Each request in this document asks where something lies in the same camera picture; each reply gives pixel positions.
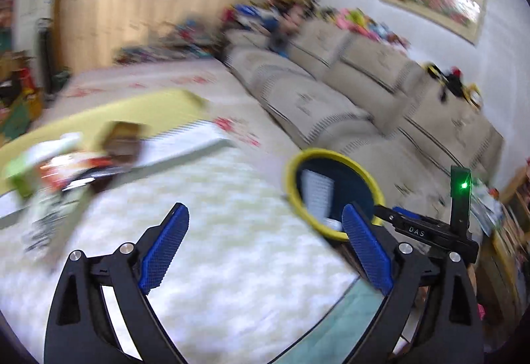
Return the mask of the beige sofa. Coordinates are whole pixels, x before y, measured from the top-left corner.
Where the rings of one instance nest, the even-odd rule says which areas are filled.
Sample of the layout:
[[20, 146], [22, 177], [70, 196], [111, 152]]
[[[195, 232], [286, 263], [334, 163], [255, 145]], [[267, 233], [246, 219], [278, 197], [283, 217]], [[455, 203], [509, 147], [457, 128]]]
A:
[[250, 30], [226, 33], [226, 66], [300, 148], [333, 150], [375, 178], [389, 205], [436, 217], [450, 170], [488, 182], [503, 139], [465, 99], [391, 46], [307, 21], [285, 55]]

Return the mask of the patterned tablecloth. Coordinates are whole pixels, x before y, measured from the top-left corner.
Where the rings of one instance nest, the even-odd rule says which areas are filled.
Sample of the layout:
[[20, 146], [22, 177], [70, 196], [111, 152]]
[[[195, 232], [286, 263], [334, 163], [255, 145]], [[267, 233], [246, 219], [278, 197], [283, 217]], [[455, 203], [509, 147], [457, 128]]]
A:
[[1, 311], [33, 359], [94, 363], [76, 334], [148, 363], [340, 363], [382, 303], [373, 289], [249, 165], [195, 98], [168, 90], [43, 126], [10, 159], [82, 132], [98, 144], [120, 120], [142, 124], [138, 160], [101, 193], [38, 176], [1, 199]]

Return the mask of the white foam net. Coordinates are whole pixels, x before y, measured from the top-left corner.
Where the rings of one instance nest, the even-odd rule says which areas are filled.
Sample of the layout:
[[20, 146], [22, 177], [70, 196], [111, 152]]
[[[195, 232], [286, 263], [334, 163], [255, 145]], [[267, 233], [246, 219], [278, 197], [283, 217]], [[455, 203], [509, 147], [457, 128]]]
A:
[[307, 212], [320, 223], [325, 223], [332, 212], [334, 181], [305, 169], [301, 174], [301, 185], [301, 196]]

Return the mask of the plush toy pile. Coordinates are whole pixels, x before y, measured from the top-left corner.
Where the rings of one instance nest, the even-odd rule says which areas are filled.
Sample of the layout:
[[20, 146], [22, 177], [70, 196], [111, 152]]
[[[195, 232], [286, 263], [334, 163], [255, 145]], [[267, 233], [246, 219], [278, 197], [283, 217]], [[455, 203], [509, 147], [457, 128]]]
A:
[[397, 117], [425, 91], [433, 101], [452, 99], [482, 106], [480, 92], [464, 86], [457, 69], [444, 74], [434, 64], [420, 66], [368, 27], [332, 12], [308, 18], [297, 33], [285, 35], [279, 22], [268, 36], [250, 30], [226, 32], [225, 64], [264, 107], [286, 113], [323, 106], [333, 115], [365, 117], [376, 124]]

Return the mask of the black tower fan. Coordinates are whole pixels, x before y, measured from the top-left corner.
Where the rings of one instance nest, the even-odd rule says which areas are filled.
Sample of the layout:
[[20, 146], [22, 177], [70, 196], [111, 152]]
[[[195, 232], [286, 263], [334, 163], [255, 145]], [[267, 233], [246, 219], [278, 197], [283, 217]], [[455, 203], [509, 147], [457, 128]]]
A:
[[57, 90], [57, 83], [55, 83], [55, 80], [56, 75], [59, 73], [59, 68], [55, 52], [52, 19], [38, 19], [36, 30], [37, 50], [43, 87], [47, 94], [54, 94]]

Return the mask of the white green paper box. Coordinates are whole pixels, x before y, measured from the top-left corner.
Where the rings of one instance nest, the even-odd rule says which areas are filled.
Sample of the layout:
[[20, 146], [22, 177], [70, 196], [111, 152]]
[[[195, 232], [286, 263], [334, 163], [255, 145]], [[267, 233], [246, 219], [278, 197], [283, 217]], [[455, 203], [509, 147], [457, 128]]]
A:
[[54, 270], [93, 197], [88, 184], [65, 192], [39, 188], [22, 217], [24, 254]]

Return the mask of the yellow rimmed dark trash bin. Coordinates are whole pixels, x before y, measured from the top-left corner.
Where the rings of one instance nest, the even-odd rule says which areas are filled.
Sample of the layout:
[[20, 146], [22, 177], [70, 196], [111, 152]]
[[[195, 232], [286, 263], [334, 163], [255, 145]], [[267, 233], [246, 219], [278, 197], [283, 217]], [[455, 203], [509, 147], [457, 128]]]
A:
[[372, 217], [385, 204], [384, 194], [369, 172], [336, 151], [307, 149], [289, 161], [284, 189], [294, 212], [326, 239], [346, 242], [342, 212], [356, 203]]

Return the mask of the green white drink bottle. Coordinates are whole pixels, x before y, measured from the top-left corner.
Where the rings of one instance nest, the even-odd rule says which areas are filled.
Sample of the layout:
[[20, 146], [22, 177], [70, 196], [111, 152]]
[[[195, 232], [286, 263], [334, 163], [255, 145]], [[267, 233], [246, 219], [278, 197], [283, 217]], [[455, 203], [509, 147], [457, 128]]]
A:
[[76, 149], [81, 132], [67, 132], [59, 138], [22, 145], [22, 139], [1, 147], [1, 194], [16, 191], [22, 198], [31, 196], [38, 182], [39, 167], [54, 157]]

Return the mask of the red snack wrapper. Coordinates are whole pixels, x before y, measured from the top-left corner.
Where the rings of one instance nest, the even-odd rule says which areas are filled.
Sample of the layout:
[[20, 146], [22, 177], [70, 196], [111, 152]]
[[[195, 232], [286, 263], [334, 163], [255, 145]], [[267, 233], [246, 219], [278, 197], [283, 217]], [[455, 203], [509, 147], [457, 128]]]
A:
[[103, 153], [72, 151], [41, 163], [38, 172], [45, 187], [59, 191], [77, 180], [83, 173], [92, 169], [111, 167], [113, 164], [111, 157]]

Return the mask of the brown plastic tray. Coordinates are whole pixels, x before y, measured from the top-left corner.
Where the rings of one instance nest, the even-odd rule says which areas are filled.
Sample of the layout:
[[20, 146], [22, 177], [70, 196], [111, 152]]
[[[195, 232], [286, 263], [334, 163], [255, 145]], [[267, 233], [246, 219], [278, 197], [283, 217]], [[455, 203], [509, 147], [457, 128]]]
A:
[[132, 167], [142, 150], [145, 126], [138, 123], [113, 121], [101, 140], [101, 149], [118, 166]]

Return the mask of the floral floor mat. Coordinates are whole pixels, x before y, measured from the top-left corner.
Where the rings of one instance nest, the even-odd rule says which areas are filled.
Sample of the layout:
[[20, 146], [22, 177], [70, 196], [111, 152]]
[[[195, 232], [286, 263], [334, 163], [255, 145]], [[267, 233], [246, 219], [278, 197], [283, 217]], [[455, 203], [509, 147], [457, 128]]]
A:
[[283, 171], [298, 147], [215, 59], [114, 66], [78, 74], [45, 111], [42, 122], [151, 95], [164, 101], [158, 110], [172, 124], [178, 113], [216, 124], [270, 184], [282, 187]]

